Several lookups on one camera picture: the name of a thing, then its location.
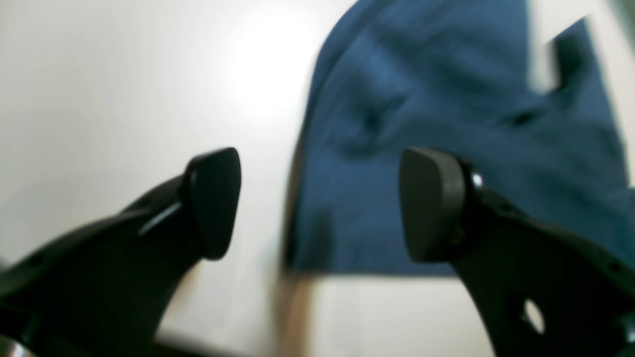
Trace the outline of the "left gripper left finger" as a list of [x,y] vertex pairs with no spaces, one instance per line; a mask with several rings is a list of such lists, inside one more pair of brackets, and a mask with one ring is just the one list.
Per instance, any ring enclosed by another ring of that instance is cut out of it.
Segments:
[[1,274],[3,357],[215,357],[156,339],[184,276],[232,239],[240,156],[195,156],[121,212],[46,244]]

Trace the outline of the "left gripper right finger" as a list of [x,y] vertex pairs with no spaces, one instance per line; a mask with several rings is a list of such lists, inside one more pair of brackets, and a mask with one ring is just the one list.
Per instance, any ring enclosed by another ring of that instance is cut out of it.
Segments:
[[453,267],[497,357],[634,355],[634,272],[608,251],[534,221],[447,152],[406,149],[399,197],[411,260]]

